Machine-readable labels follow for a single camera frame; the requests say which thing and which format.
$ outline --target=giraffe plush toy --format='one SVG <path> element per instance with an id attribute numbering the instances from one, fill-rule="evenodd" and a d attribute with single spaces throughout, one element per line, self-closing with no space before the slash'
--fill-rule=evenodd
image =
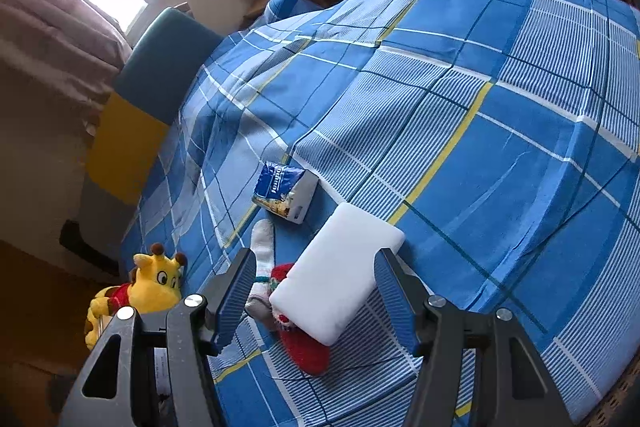
<path id="1" fill-rule="evenodd" d="M 123 306 L 132 306 L 140 314 L 159 312 L 180 301 L 180 282 L 187 264 L 183 253 L 169 259 L 164 247 L 154 243 L 151 255 L 137 253 L 133 262 L 136 267 L 129 273 L 131 282 L 100 290 L 89 304 L 84 324 L 84 341 L 89 349 L 94 349 L 98 340 L 101 315 L 113 316 Z"/>

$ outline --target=striped fabric pattern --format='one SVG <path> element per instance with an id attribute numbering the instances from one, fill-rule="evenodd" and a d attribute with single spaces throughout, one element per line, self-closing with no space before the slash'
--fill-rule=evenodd
<path id="1" fill-rule="evenodd" d="M 123 262 L 160 241 L 199 291 L 267 217 L 262 162 L 302 166 L 319 186 L 303 224 L 272 217 L 277 264 L 342 201 L 388 220 L 431 293 L 514 312 L 578 422 L 640 344 L 639 36 L 615 0 L 271 0 L 200 68 Z M 422 360 L 374 291 L 325 375 L 249 317 L 209 363 L 230 427 L 364 427 L 402 425 Z"/>

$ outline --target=metal screw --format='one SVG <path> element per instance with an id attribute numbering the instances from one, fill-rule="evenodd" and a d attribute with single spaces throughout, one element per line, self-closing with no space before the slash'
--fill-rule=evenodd
<path id="1" fill-rule="evenodd" d="M 123 321 L 130 319 L 133 317 L 134 310 L 131 306 L 124 306 L 124 308 L 120 308 L 116 313 L 116 316 Z"/>
<path id="2" fill-rule="evenodd" d="M 188 306 L 189 308 L 195 308 L 196 306 L 199 306 L 201 302 L 202 295 L 198 295 L 197 293 L 193 293 L 184 298 L 184 305 Z"/>
<path id="3" fill-rule="evenodd" d="M 513 313 L 511 313 L 511 310 L 508 310 L 507 308 L 500 308 L 495 312 L 495 316 L 502 321 L 508 322 L 513 318 Z"/>
<path id="4" fill-rule="evenodd" d="M 427 302 L 429 306 L 433 306 L 434 308 L 444 308 L 444 305 L 447 303 L 447 299 L 441 295 L 431 295 Z"/>

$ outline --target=blue gripper pad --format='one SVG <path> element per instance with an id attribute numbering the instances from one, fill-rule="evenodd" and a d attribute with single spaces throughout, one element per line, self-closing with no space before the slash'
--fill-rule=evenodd
<path id="1" fill-rule="evenodd" d="M 218 352 L 228 346 L 234 337 L 234 333 L 240 323 L 242 311 L 249 296 L 251 286 L 255 280 L 255 255 L 251 252 L 241 262 L 229 285 L 226 295 L 218 309 L 216 316 L 216 336 L 213 339 L 214 347 Z"/>
<path id="2" fill-rule="evenodd" d="M 373 261 L 373 272 L 376 277 L 376 284 L 385 308 L 391 317 L 391 324 L 396 332 L 396 337 L 401 346 L 404 346 L 414 356 L 418 355 L 418 346 L 420 344 L 415 333 L 415 317 L 424 312 L 424 298 L 428 297 L 428 293 L 424 290 L 424 295 L 416 295 L 410 299 L 406 294 L 406 288 L 402 286 L 402 280 L 412 277 L 404 273 L 402 267 L 398 263 L 395 254 L 385 248 L 378 251 Z"/>

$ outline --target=red christmas sock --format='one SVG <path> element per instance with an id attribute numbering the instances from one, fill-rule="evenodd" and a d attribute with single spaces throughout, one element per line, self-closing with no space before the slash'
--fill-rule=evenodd
<path id="1" fill-rule="evenodd" d="M 287 277 L 287 273 L 293 266 L 293 263 L 281 264 L 271 270 L 271 279 L 269 281 L 269 293 L 277 288 L 278 284 Z M 329 367 L 329 347 L 320 344 L 318 341 L 310 337 L 294 323 L 292 323 L 286 315 L 280 313 L 277 309 L 273 309 L 273 318 L 276 321 L 278 332 L 282 344 L 289 355 L 289 358 L 305 373 L 309 375 L 320 375 Z"/>

